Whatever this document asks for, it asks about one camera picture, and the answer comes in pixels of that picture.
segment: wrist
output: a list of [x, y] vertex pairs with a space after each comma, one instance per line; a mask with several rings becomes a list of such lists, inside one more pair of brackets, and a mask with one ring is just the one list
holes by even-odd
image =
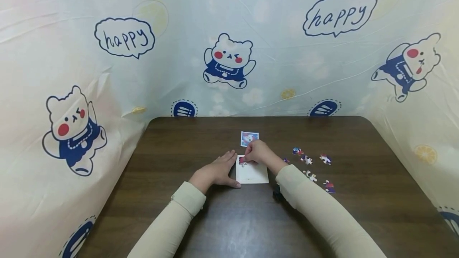
[[214, 184], [214, 180], [211, 179], [202, 168], [195, 171], [193, 176], [188, 180], [195, 188], [197, 188], [202, 194], [206, 194], [209, 188]]
[[269, 157], [265, 159], [264, 164], [266, 165], [266, 167], [269, 168], [269, 170], [271, 170], [271, 172], [275, 176], [277, 176], [277, 174], [282, 168], [288, 165], [283, 159], [277, 156], [274, 152], [269, 154]]

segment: white bear print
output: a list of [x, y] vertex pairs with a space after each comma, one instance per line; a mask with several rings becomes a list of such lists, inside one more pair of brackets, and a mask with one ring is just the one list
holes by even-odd
[[72, 92], [46, 100], [51, 131], [42, 140], [48, 155], [65, 159], [69, 168], [79, 176], [89, 176], [96, 150], [107, 144], [105, 129], [97, 125], [92, 102], [87, 102], [78, 86]]
[[207, 69], [202, 76], [207, 83], [227, 83], [235, 89], [247, 86], [247, 76], [255, 67], [256, 61], [250, 59], [252, 42], [238, 42], [226, 33], [220, 34], [217, 43], [204, 52]]
[[396, 101], [405, 101], [408, 92], [417, 92], [427, 85], [426, 76], [440, 64], [441, 56], [435, 50], [440, 38], [439, 33], [434, 33], [417, 43], [399, 45], [371, 80], [387, 80], [395, 88]]

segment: arm sleeve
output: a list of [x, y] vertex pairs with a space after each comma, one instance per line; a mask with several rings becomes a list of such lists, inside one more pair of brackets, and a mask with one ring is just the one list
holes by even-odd
[[191, 220], [205, 201], [206, 196], [202, 192], [191, 183], [184, 182], [127, 258], [172, 258]]
[[284, 198], [327, 240], [336, 257], [386, 258], [352, 215], [294, 165], [282, 168], [276, 181]]

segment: navy blue circle print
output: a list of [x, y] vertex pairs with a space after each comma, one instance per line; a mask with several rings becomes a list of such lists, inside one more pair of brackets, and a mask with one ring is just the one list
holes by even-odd
[[192, 101], [178, 100], [172, 103], [171, 116], [173, 117], [196, 117], [198, 108]]
[[94, 226], [94, 221], [96, 217], [91, 216], [88, 218], [84, 224], [80, 225], [77, 231], [70, 236], [69, 241], [64, 245], [64, 249], [59, 253], [59, 257], [62, 258], [74, 258], [78, 254], [81, 246], [88, 237], [89, 232]]
[[341, 102], [332, 99], [326, 99], [317, 102], [314, 107], [309, 110], [308, 116], [311, 117], [328, 117], [335, 114], [341, 108]]
[[449, 225], [449, 227], [453, 230], [453, 232], [459, 236], [459, 215], [457, 213], [453, 213], [450, 211], [456, 212], [453, 208], [448, 208], [448, 207], [440, 207], [439, 212], [443, 216], [443, 219], [445, 219], [446, 223]]

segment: picture card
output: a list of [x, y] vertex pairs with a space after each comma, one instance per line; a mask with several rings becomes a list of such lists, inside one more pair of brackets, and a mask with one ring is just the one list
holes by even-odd
[[247, 147], [251, 141], [258, 140], [260, 138], [259, 133], [251, 133], [248, 131], [241, 132], [241, 146]]
[[265, 165], [256, 162], [245, 162], [244, 155], [236, 159], [236, 180], [240, 184], [269, 183], [268, 169]]

